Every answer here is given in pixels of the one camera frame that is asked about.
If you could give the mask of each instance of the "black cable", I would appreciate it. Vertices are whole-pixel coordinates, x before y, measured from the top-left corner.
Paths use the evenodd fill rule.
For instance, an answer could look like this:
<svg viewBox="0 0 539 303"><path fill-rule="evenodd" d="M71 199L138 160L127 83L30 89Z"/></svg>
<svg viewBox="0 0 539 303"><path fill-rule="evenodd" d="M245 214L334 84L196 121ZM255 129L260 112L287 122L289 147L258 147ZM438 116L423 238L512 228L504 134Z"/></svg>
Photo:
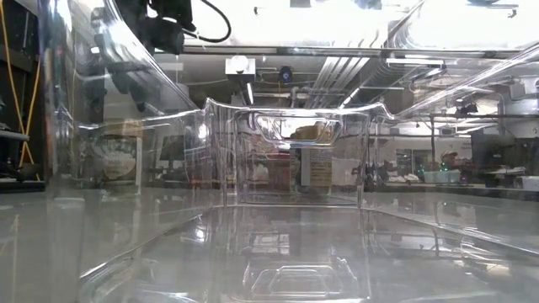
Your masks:
<svg viewBox="0 0 539 303"><path fill-rule="evenodd" d="M193 38L196 38L196 39L199 39L199 40L202 40L202 41L205 41L205 42L209 42L209 43L220 43L222 41L225 41L228 39L228 37L230 37L230 34L232 33L232 26L230 25L230 21L228 20L227 16L219 9L217 8L215 5L211 4L208 0L201 0L205 5L209 6L210 8L212 8L213 10L215 10L217 13L219 13L219 15L221 15L222 19L225 21L225 23L227 24L227 34L222 37L222 38L219 38L219 39L212 39L212 38L206 38L204 36L199 36L197 34L194 34L192 32L189 32L187 30L184 30L184 33L186 35L189 35Z"/></svg>

